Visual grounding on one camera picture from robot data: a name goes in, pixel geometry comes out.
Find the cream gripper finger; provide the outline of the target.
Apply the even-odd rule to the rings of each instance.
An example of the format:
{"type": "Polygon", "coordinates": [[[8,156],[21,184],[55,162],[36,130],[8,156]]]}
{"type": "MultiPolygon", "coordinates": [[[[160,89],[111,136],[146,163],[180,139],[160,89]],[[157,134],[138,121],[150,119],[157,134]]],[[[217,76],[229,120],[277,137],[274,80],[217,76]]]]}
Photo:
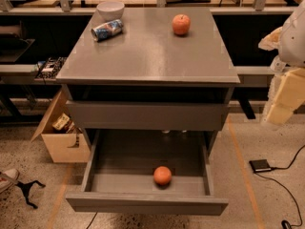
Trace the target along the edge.
{"type": "Polygon", "coordinates": [[[266,122],[282,125],[294,111],[305,102],[305,69],[292,68],[282,74],[271,107],[266,113],[266,122]]]}
{"type": "Polygon", "coordinates": [[[281,27],[273,30],[271,33],[269,33],[260,40],[260,42],[258,43],[258,47],[264,51],[272,51],[278,49],[279,37],[281,32],[281,27]]]}

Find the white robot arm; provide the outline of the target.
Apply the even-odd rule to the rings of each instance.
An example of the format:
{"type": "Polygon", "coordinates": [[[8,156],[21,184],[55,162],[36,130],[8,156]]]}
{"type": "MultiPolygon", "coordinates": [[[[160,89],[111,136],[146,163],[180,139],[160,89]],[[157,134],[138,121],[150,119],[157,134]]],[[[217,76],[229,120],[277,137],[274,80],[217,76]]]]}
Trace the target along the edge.
{"type": "Polygon", "coordinates": [[[270,68],[274,72],[262,124],[278,129],[305,102],[305,1],[279,27],[258,44],[260,49],[278,50],[270,68]]]}

